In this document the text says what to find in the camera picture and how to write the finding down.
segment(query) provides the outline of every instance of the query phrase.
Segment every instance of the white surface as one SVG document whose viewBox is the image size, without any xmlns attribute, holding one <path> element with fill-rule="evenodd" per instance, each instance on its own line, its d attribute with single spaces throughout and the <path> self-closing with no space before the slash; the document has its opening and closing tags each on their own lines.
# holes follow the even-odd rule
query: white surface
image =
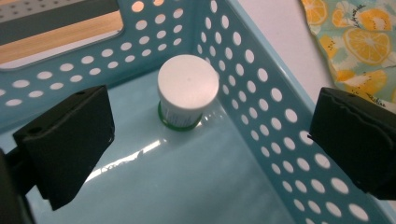
<svg viewBox="0 0 396 224">
<path fill-rule="evenodd" d="M 161 96 L 175 107 L 186 110 L 209 105 L 219 90 L 215 69 L 193 55 L 178 55 L 166 61 L 158 75 Z"/>
<path fill-rule="evenodd" d="M 238 1 L 314 102 L 321 87 L 334 87 L 299 0 Z"/>
</svg>

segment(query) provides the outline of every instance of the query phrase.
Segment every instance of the basket floor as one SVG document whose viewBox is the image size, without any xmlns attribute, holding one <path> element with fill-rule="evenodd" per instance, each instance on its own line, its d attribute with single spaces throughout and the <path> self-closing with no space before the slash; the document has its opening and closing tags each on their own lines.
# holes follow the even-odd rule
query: basket floor
<svg viewBox="0 0 396 224">
<path fill-rule="evenodd" d="M 157 74 L 109 91 L 114 143 L 70 204 L 28 193 L 36 222 L 293 223 L 219 102 L 192 131 L 163 126 Z"/>
</svg>

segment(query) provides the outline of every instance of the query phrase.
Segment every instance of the plastic basket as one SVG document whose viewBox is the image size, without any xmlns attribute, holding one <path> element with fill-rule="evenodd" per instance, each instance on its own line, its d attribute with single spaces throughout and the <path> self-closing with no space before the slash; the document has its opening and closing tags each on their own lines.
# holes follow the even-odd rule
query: plastic basket
<svg viewBox="0 0 396 224">
<path fill-rule="evenodd" d="M 52 212 L 29 192 L 37 223 L 392 222 L 307 138 L 314 104 L 236 1 L 119 5 L 119 35 L 0 72 L 5 150 L 67 95 L 111 87 L 115 142 L 67 206 Z M 156 76 L 183 53 L 215 67 L 220 92 L 197 128 L 177 133 L 158 119 Z"/>
</svg>

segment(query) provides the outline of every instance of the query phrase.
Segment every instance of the fabric with lemon print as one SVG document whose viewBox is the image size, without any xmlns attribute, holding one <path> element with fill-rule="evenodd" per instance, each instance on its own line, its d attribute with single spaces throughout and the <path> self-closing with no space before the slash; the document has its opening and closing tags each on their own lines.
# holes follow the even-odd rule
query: fabric with lemon print
<svg viewBox="0 0 396 224">
<path fill-rule="evenodd" d="M 396 113 L 396 1 L 301 1 L 335 86 Z"/>
</svg>

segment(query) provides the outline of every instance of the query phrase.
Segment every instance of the green base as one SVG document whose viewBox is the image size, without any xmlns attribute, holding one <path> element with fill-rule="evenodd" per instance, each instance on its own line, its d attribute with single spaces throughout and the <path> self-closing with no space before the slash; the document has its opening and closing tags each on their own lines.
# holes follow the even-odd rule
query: green base
<svg viewBox="0 0 396 224">
<path fill-rule="evenodd" d="M 190 126 L 187 126 L 187 127 L 177 127 L 177 126 L 175 126 L 175 125 L 172 125 L 172 124 L 170 124 L 164 117 L 163 117 L 163 112 L 162 112 L 162 109 L 161 109 L 161 102 L 158 104 L 158 115 L 160 116 L 160 120 L 163 122 L 163 124 L 166 126 L 166 127 L 168 127 L 168 128 L 170 128 L 170 129 L 172 129 L 172 130 L 174 130 L 174 131 L 178 131 L 178 132 L 186 132 L 186 131 L 189 131 L 189 130 L 192 130 L 192 129 L 194 129 L 197 125 L 198 125 L 198 123 L 201 121 L 201 118 L 202 118 L 202 115 L 198 118 L 198 120 L 196 120 L 192 125 L 190 125 Z"/>
</svg>

